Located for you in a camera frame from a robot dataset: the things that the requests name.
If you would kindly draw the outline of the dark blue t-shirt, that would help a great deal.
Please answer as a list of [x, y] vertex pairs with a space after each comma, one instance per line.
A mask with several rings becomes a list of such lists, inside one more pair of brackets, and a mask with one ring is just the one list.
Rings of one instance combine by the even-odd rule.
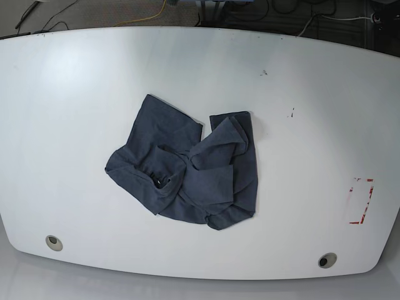
[[127, 143], [105, 171], [155, 215], [222, 230], [256, 212], [258, 170], [251, 115], [212, 115], [211, 133], [147, 95]]

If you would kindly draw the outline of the red tape rectangle marking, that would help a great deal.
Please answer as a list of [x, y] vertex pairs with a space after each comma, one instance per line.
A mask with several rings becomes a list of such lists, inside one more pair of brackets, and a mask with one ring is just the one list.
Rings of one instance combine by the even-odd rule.
[[374, 191], [374, 183], [372, 178], [354, 178], [346, 209], [346, 221], [349, 224], [363, 224]]

